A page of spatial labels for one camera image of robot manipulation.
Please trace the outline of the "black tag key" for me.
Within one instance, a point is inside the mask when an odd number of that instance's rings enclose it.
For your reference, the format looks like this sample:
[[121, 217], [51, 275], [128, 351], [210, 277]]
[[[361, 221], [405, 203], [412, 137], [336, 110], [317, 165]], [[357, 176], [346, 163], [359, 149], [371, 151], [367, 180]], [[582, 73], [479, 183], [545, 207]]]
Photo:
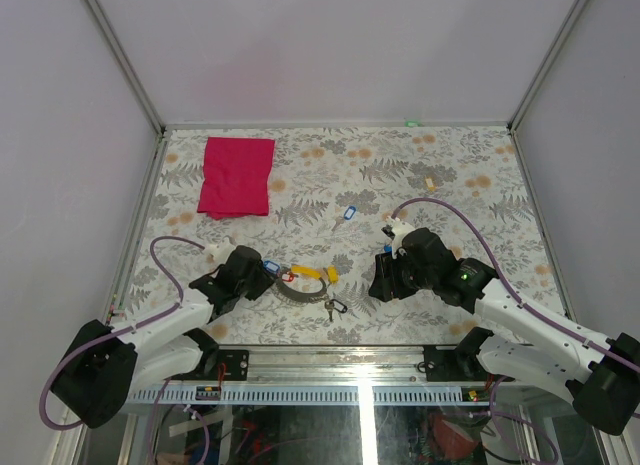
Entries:
[[324, 302], [324, 308], [327, 311], [328, 319], [331, 323], [334, 322], [335, 314], [345, 314], [348, 311], [348, 307], [337, 299], [329, 299]]

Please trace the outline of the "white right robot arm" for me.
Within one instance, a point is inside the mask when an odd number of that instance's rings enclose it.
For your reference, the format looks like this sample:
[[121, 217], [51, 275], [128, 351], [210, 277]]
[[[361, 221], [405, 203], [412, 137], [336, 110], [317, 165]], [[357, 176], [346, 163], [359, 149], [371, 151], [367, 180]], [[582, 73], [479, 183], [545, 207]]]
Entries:
[[388, 251], [375, 257], [371, 297], [402, 300], [428, 290], [445, 304], [492, 321], [522, 338], [474, 328], [456, 348], [467, 379], [484, 373], [533, 385], [569, 403], [589, 425], [619, 436], [639, 407], [639, 342], [583, 327], [510, 289], [498, 271], [459, 259], [427, 228], [392, 220]]

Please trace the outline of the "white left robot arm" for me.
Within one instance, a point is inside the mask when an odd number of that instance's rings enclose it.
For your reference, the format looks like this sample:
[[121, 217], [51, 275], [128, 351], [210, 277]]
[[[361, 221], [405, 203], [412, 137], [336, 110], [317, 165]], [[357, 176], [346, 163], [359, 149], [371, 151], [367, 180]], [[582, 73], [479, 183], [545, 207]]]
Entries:
[[204, 328], [238, 301], [260, 298], [276, 281], [261, 255], [246, 246], [222, 254], [212, 272], [181, 290], [177, 302], [135, 313], [110, 326], [83, 325], [42, 395], [54, 395], [95, 429], [128, 397], [165, 379], [208, 379], [218, 373], [220, 346]]

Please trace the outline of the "grey keyring with yellow handle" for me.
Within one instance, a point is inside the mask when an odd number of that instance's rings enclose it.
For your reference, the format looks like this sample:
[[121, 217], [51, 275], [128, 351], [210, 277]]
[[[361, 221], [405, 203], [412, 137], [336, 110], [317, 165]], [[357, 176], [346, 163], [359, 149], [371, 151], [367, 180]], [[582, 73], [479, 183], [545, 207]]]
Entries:
[[[291, 283], [285, 283], [280, 276], [290, 271], [295, 275]], [[275, 280], [277, 294], [295, 304], [313, 304], [329, 299], [329, 282], [323, 273], [305, 266], [292, 265], [283, 267], [280, 275]]]

